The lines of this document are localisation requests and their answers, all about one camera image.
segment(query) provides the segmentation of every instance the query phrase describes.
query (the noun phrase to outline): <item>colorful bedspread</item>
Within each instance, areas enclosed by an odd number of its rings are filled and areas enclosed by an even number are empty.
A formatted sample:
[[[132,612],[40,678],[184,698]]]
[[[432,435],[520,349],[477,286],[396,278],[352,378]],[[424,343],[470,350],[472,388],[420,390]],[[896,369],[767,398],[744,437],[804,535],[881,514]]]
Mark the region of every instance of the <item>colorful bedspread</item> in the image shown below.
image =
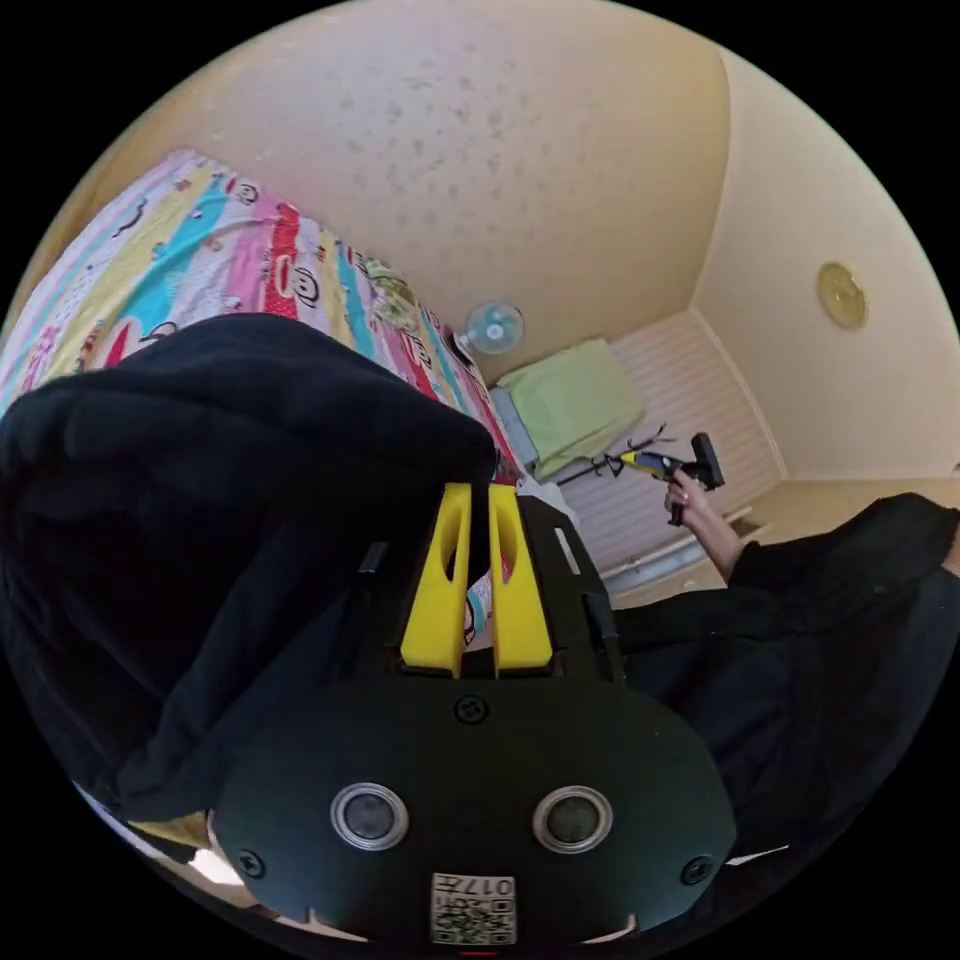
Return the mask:
[[[403,278],[364,258],[282,197],[178,150],[108,204],[27,301],[0,356],[0,414],[53,377],[109,367],[208,317],[301,320],[478,419],[523,471],[475,366]],[[471,588],[470,643],[489,619],[489,580]]]

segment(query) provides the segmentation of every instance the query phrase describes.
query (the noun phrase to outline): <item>black clothing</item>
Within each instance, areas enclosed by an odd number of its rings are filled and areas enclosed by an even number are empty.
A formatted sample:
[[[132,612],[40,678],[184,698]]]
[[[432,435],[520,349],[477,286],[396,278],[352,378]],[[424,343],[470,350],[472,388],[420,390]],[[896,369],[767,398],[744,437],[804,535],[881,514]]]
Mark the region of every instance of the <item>black clothing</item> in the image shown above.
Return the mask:
[[[0,640],[67,774],[122,820],[210,806],[232,746],[325,676],[369,544],[495,467],[481,424],[274,316],[17,400]]]
[[[878,500],[831,533],[748,545],[726,590],[618,612],[630,684],[717,761],[735,856],[835,832],[906,752],[960,634],[941,566],[958,522]]]

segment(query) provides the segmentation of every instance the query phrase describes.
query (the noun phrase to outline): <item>qr code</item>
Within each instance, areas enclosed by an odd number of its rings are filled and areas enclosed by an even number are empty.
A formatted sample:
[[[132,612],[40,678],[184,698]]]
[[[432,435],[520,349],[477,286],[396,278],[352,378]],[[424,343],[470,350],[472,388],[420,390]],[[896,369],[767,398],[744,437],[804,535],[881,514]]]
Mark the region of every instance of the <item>qr code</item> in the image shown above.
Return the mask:
[[[435,873],[431,897],[434,943],[490,946],[517,942],[512,877]]]

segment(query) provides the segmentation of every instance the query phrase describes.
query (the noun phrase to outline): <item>cartoon print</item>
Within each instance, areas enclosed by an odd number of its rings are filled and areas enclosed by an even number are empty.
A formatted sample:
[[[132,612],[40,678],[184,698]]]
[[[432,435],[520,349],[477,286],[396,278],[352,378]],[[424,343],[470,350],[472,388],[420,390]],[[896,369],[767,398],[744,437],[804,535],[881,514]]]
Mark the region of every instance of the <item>cartoon print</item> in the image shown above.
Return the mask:
[[[121,223],[114,231],[113,235],[110,237],[111,240],[116,240],[124,230],[129,230],[131,227],[135,226],[140,222],[140,218],[143,216],[143,208],[147,205],[147,198],[142,197],[140,202],[137,204],[136,212],[133,215],[131,220],[128,220],[126,223]]]
[[[196,204],[194,194],[201,192],[204,180],[201,178],[198,186],[194,178],[193,186],[185,193],[174,189],[173,182],[184,169],[182,161],[186,155],[185,152],[174,154],[174,162],[162,163],[109,204],[71,246],[72,260],[61,262],[59,272],[51,271],[58,282],[52,289],[42,288],[43,300],[31,305],[31,321],[24,324],[31,331],[29,339],[35,340],[45,315],[50,314],[57,320],[58,342],[44,361],[40,374],[43,380],[71,374],[96,321],[106,318],[108,324],[112,324],[118,315],[128,312],[124,307],[131,297],[155,286],[154,281],[162,271],[154,265],[151,248],[155,241],[167,240],[178,218],[189,213]],[[118,226],[134,219],[136,207],[144,198],[146,204],[139,223],[113,238]],[[84,270],[88,264],[93,264],[94,270]],[[164,317],[158,317],[153,323],[162,319]],[[97,354],[99,364],[101,351]],[[25,359],[23,352],[16,358],[16,366],[21,367]],[[14,382],[8,380],[4,385],[0,408],[9,401],[8,385],[13,388]],[[22,373],[16,385],[22,386]]]
[[[252,183],[241,183],[237,187],[237,199],[252,207],[260,197],[260,191]]]
[[[180,292],[180,285],[183,283],[183,271],[182,270],[171,270],[163,278],[163,289],[167,296],[167,301],[172,303],[177,299],[177,294]]]
[[[267,253],[270,274],[263,290],[263,310],[290,320],[297,319],[297,305],[290,293],[292,264],[297,256],[297,234],[300,215],[285,203],[277,204],[278,216],[273,223]]]
[[[273,260],[270,258],[270,251],[264,250],[260,255],[260,273],[259,278],[261,283],[266,283],[270,279],[270,274],[273,272]]]
[[[367,305],[364,305],[363,297],[354,286],[357,280],[357,272],[350,262],[352,257],[350,247],[338,240],[336,248],[337,280],[343,291],[343,307],[346,311],[347,327],[353,336],[353,349],[368,360],[376,362],[377,344],[373,342],[370,328],[367,325],[370,311]]]
[[[60,328],[58,326],[44,327],[43,330],[40,331],[40,337],[38,338],[37,344],[30,355],[30,360],[27,363],[27,371],[23,379],[23,393],[26,393],[27,390],[33,388],[33,385],[37,381],[37,377],[44,365],[44,361],[53,352],[53,348],[57,345],[59,336]]]
[[[86,339],[80,346],[80,356],[77,357],[77,362],[74,364],[74,373],[83,373],[83,371],[87,369],[87,364],[93,357],[94,348],[97,345],[97,340],[100,339],[100,333],[105,323],[106,321],[101,318],[96,322],[90,333],[87,334]]]
[[[437,364],[437,377],[440,386],[443,388],[444,402],[456,410],[468,412],[470,408],[460,390],[456,374],[447,361],[444,334],[440,329],[440,321],[424,307],[420,308],[420,317],[423,321],[427,343]]]
[[[374,316],[382,323],[392,323],[404,333],[416,333],[420,327],[419,308],[406,280],[374,257],[364,261],[363,272],[372,287]]]
[[[469,647],[477,639],[477,615],[474,612],[473,604],[467,597],[467,603],[463,611],[463,645]]]
[[[424,368],[424,370],[433,369],[433,358],[430,356],[427,348],[423,345],[423,341],[419,337],[412,336],[407,334],[407,342],[410,344],[410,348],[413,352],[414,359],[417,363]]]
[[[428,372],[429,368],[425,367],[421,362],[420,354],[416,350],[416,345],[413,342],[413,338],[410,337],[409,334],[398,330],[396,327],[393,328],[393,332],[394,335],[399,338],[403,350],[402,369],[404,369],[406,373],[412,375],[413,386],[415,386],[421,393],[425,393],[427,396],[432,396],[433,389]]]
[[[110,347],[107,359],[103,361],[104,370],[115,367],[123,359],[124,354],[127,352],[127,337],[132,326],[133,324],[129,320],[120,324],[117,331],[117,338],[113,341],[113,346]]]
[[[169,337],[171,333],[176,333],[179,327],[172,320],[164,320],[158,323],[145,337],[140,338],[140,343],[151,343],[154,340],[162,340]]]
[[[296,267],[292,279],[293,292],[297,299],[306,307],[315,307],[320,299],[317,278],[306,267]]]
[[[437,355],[440,358],[445,378],[452,386],[456,387],[457,383],[460,382],[460,376],[462,376],[463,385],[470,394],[472,402],[463,397],[459,390],[457,391],[461,409],[463,409],[464,412],[470,413],[474,419],[479,420],[493,437],[494,446],[497,450],[497,473],[495,482],[515,482],[523,475],[523,471],[514,459],[510,443],[504,435],[500,418],[496,414],[493,402],[490,400],[490,394],[487,392],[486,384],[483,382],[479,370],[468,357],[461,353],[457,347],[456,340],[450,335],[449,329],[444,333],[436,315],[430,310],[424,310],[423,313],[429,323],[427,329],[430,330],[432,328],[435,331],[435,336],[438,338]],[[450,366],[447,358],[454,361],[456,369]],[[501,451],[505,451],[505,460],[501,457]]]

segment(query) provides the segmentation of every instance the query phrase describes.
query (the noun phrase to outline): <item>wall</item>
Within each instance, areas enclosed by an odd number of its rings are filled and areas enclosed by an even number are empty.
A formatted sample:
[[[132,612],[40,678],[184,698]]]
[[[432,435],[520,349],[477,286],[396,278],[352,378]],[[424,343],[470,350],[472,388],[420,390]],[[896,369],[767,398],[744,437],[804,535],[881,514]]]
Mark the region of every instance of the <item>wall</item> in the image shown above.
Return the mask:
[[[731,155],[695,306],[791,477],[948,476],[960,462],[960,341],[922,249],[830,127],[745,61],[723,59]],[[819,305],[827,260],[865,286],[870,319],[859,332]]]
[[[25,286],[183,145],[393,261],[454,325],[481,301],[517,304],[528,335],[492,377],[687,306],[726,163],[726,81],[709,41],[599,0],[345,4],[237,48],[141,118]]]
[[[770,524],[761,543],[779,543],[832,530],[874,500],[919,493],[960,509],[960,480],[861,480],[782,483],[753,503],[752,519]]]
[[[635,441],[667,423],[677,443],[653,449],[690,457],[690,439],[705,430],[723,470],[725,486],[713,494],[717,508],[735,510],[783,479],[766,425],[732,368],[723,347],[695,311],[685,311],[621,337],[613,351],[644,404]],[[622,444],[614,444],[619,449]],[[581,464],[561,471],[559,477]],[[663,508],[665,488],[646,474],[625,470],[588,476],[563,488],[576,511],[583,541],[601,571],[609,570],[675,538]]]

